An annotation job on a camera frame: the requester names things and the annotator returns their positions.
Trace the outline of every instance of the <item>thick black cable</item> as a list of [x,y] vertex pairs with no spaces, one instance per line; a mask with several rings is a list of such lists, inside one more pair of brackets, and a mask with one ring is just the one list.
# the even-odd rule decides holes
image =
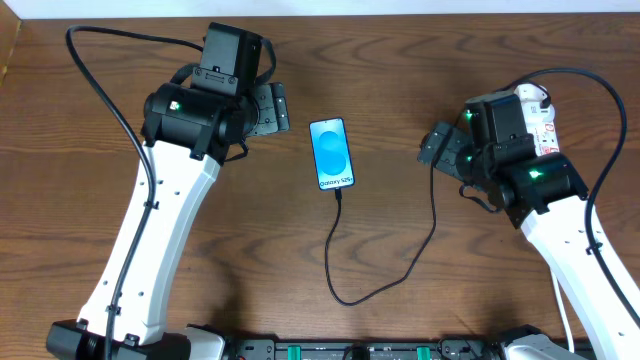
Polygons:
[[426,239],[424,240],[424,242],[422,243],[422,245],[420,246],[420,249],[418,250],[418,252],[416,253],[415,257],[413,258],[413,261],[411,261],[411,265],[409,265],[409,268],[407,269],[407,272],[404,274],[403,277],[401,277],[400,279],[391,282],[377,290],[374,290],[373,292],[371,292],[369,295],[361,298],[360,300],[356,300],[353,302],[347,302],[342,300],[338,294],[336,294],[336,291],[333,288],[333,285],[331,284],[331,276],[329,274],[329,244],[331,242],[331,237],[333,236],[333,232],[336,230],[336,227],[338,226],[338,222],[340,221],[340,214],[342,212],[342,192],[340,191],[340,189],[336,189],[336,200],[338,201],[338,214],[336,215],[336,221],[333,223],[333,227],[331,228],[331,231],[329,232],[329,236],[327,237],[327,241],[325,243],[325,247],[324,247],[324,271],[325,274],[327,276],[327,285],[329,286],[329,291],[331,292],[331,295],[333,296],[333,298],[342,306],[356,306],[358,304],[361,304],[369,299],[371,299],[372,297],[378,295],[379,293],[391,289],[392,287],[396,286],[396,285],[400,285],[402,284],[405,280],[407,280],[409,278],[409,275],[411,275],[411,272],[413,271],[413,268],[416,266],[416,264],[418,263],[418,259],[420,259],[420,255],[422,255],[422,252],[424,251],[424,249],[427,247],[427,244],[429,244],[429,241],[431,241],[431,237],[433,236],[433,233],[436,231],[436,203],[435,203],[435,199],[433,196],[433,164],[435,164],[437,162],[437,159],[434,157],[434,160],[431,161],[431,166],[430,166],[430,171],[429,171],[429,177],[430,177],[430,187],[429,187],[429,193],[431,194],[431,213],[433,214],[433,225],[431,226],[431,231],[429,231],[429,235],[427,235]]
[[127,252],[127,256],[125,257],[124,263],[122,265],[122,269],[120,270],[120,274],[118,275],[118,280],[116,281],[115,289],[111,297],[111,303],[108,307],[109,314],[107,317],[107,329],[104,337],[105,338],[104,358],[106,360],[111,360],[111,357],[112,357],[111,345],[113,340],[113,328],[115,323],[115,317],[118,312],[118,300],[120,298],[120,293],[122,292],[124,279],[127,276],[129,266],[131,265],[131,261],[133,260],[133,255],[136,252],[136,249],[138,247],[138,243],[140,242],[140,238],[142,237],[142,233],[144,231],[145,225],[147,224],[147,220],[149,219],[149,215],[151,214],[151,210],[153,209],[153,206],[154,206],[155,194],[156,194],[156,179],[155,179],[155,174],[153,172],[153,169],[151,168],[149,159],[145,154],[144,149],[142,148],[142,144],[140,144],[140,141],[136,137],[135,132],[133,131],[133,129],[127,122],[127,120],[124,118],[122,113],[118,110],[116,105],[113,103],[113,101],[111,101],[109,96],[102,89],[100,84],[98,84],[98,82],[93,77],[93,75],[91,75],[91,72],[89,72],[89,69],[82,62],[82,59],[80,59],[80,56],[78,55],[78,52],[76,51],[75,46],[73,45],[73,38],[72,38],[73,33],[78,31],[96,32],[96,33],[103,33],[103,34],[110,34],[110,35],[117,35],[117,36],[125,36],[125,37],[134,38],[134,39],[140,39],[140,40],[149,40],[149,41],[184,45],[200,51],[202,51],[202,47],[187,41],[183,41],[183,40],[176,40],[176,39],[151,36],[151,35],[142,35],[142,34],[136,34],[136,33],[131,33],[127,31],[113,30],[113,29],[107,29],[107,28],[101,28],[101,27],[95,27],[95,26],[84,26],[84,25],[71,26],[69,29],[67,29],[67,33],[65,35],[67,48],[69,49],[69,53],[71,54],[71,57],[73,58],[73,61],[75,62],[76,66],[78,66],[78,69],[80,69],[80,72],[82,72],[82,74],[87,79],[91,87],[96,91],[100,99],[102,99],[102,101],[105,103],[107,108],[109,108],[109,110],[116,117],[116,119],[118,120],[118,123],[120,123],[120,126],[122,126],[125,133],[131,140],[133,147],[136,149],[136,152],[140,157],[140,161],[142,162],[142,166],[144,167],[145,173],[147,175],[147,182],[149,184],[147,201],[144,204],[140,204],[141,206],[145,206],[145,209],[144,209],[144,212],[142,213],[142,217],[140,219],[140,223],[138,224],[136,233],[133,236],[131,246],[129,247],[129,251]]
[[591,80],[594,80],[600,85],[602,85],[602,87],[604,87],[609,92],[613,100],[616,102],[616,105],[618,106],[618,111],[620,112],[620,135],[618,137],[618,144],[616,145],[615,150],[611,155],[611,158],[609,159],[609,161],[607,161],[607,164],[605,165],[604,169],[602,169],[600,176],[598,176],[596,183],[593,185],[593,190],[591,190],[591,194],[587,199],[587,204],[584,212],[584,223],[585,223],[585,231],[587,233],[587,239],[589,240],[589,249],[587,249],[587,251],[590,252],[591,250],[593,252],[593,255],[595,256],[596,261],[598,262],[598,265],[600,265],[600,269],[602,270],[602,273],[604,274],[604,276],[607,278],[607,281],[609,282],[609,285],[611,285],[611,288],[616,293],[616,295],[620,299],[620,302],[625,307],[625,309],[627,310],[627,312],[629,313],[633,321],[636,323],[636,326],[640,328],[640,317],[638,316],[638,313],[635,311],[635,309],[633,308],[633,306],[631,305],[627,297],[624,295],[624,292],[622,291],[622,289],[620,289],[620,286],[618,285],[615,278],[613,277],[613,274],[611,274],[611,271],[609,270],[607,263],[604,261],[604,258],[600,253],[600,247],[599,247],[600,245],[593,234],[593,225],[592,225],[593,207],[596,202],[596,197],[598,196],[598,192],[600,191],[600,188],[602,187],[602,184],[604,183],[605,178],[607,177],[607,175],[609,174],[609,171],[613,167],[613,164],[618,159],[618,156],[622,151],[622,146],[624,145],[624,141],[627,135],[627,113],[624,108],[624,103],[622,102],[622,98],[620,98],[620,95],[618,95],[618,92],[604,78],[588,70],[577,69],[577,68],[550,68],[550,69],[535,71],[519,78],[518,80],[512,82],[508,86],[505,86],[501,90],[513,88],[515,86],[518,86],[519,84],[529,82],[530,79],[534,77],[537,77],[540,75],[547,75],[547,74],[576,74],[576,75],[585,76]]

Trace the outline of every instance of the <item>green connector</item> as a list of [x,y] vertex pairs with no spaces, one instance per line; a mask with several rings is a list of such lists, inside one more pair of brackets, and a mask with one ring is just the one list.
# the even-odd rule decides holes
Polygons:
[[419,347],[416,350],[418,351],[418,360],[431,360],[431,349]]
[[300,360],[300,346],[289,346],[287,354],[289,360]]

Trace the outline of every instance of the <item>wooden table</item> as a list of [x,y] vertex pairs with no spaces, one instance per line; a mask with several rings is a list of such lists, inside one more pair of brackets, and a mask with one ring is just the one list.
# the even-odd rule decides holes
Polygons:
[[[137,157],[72,63],[70,24],[201,41],[213,19],[27,21],[0,88],[0,357],[47,357],[51,322],[75,318],[104,269],[132,192]],[[626,101],[628,140],[598,200],[616,250],[640,279],[639,15],[216,19],[273,40],[292,131],[250,140],[204,200],[173,290],[169,322],[287,338],[428,339],[530,323],[562,338],[549,270],[505,215],[490,215],[436,174],[438,229],[409,280],[355,307],[327,290],[323,245],[334,220],[318,190],[307,125],[346,119],[357,184],[344,191],[332,275],[353,300],[400,277],[431,227],[418,145],[463,102],[524,73],[576,66]],[[135,129],[146,96],[199,54],[79,34],[79,52]],[[563,151],[591,186],[619,119],[587,79],[540,79]],[[572,311],[575,334],[585,333]]]

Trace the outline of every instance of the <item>blue circle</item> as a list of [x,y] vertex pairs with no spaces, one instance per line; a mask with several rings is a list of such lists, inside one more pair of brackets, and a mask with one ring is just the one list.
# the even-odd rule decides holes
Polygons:
[[338,134],[327,131],[320,135],[320,156],[318,165],[322,172],[327,175],[338,175],[347,167],[347,159],[342,155],[340,147],[342,142]]

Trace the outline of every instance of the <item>camera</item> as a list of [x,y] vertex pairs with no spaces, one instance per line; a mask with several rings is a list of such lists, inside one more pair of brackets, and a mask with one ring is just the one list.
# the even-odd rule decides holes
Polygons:
[[[258,76],[260,53],[269,52],[271,68]],[[229,147],[245,139],[289,130],[284,85],[267,83],[275,71],[271,42],[231,26],[211,23],[200,64],[178,70],[144,104],[142,135],[147,146],[167,141],[191,149],[190,157],[211,156],[221,165]],[[191,87],[182,82],[191,76]]]

